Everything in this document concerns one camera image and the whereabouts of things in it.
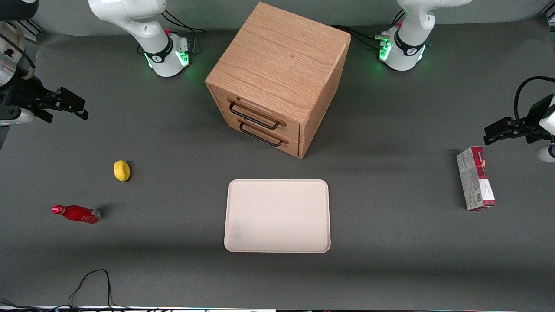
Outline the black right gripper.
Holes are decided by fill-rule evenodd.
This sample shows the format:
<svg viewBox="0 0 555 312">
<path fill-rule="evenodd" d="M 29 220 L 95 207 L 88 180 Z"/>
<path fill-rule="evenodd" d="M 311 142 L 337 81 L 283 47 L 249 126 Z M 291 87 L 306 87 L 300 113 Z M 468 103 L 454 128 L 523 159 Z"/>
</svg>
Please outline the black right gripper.
<svg viewBox="0 0 555 312">
<path fill-rule="evenodd" d="M 53 114 L 47 109 L 72 113 L 83 120 L 89 117 L 84 99 L 67 88 L 57 91 L 46 89 L 38 78 L 14 78 L 1 87 L 2 124 L 26 124 L 36 118 L 51 123 Z"/>
</svg>

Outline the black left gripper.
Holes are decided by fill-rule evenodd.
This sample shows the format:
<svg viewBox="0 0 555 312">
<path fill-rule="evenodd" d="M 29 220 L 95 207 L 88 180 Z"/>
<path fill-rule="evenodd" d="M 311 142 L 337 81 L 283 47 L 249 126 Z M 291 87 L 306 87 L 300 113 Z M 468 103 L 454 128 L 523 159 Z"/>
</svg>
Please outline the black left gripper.
<svg viewBox="0 0 555 312">
<path fill-rule="evenodd" d="M 484 144 L 489 146 L 500 140 L 525 137 L 527 144 L 539 140 L 554 142 L 554 95 L 548 95 L 531 105 L 527 115 L 517 124 L 510 117 L 501 118 L 484 128 Z"/>
</svg>

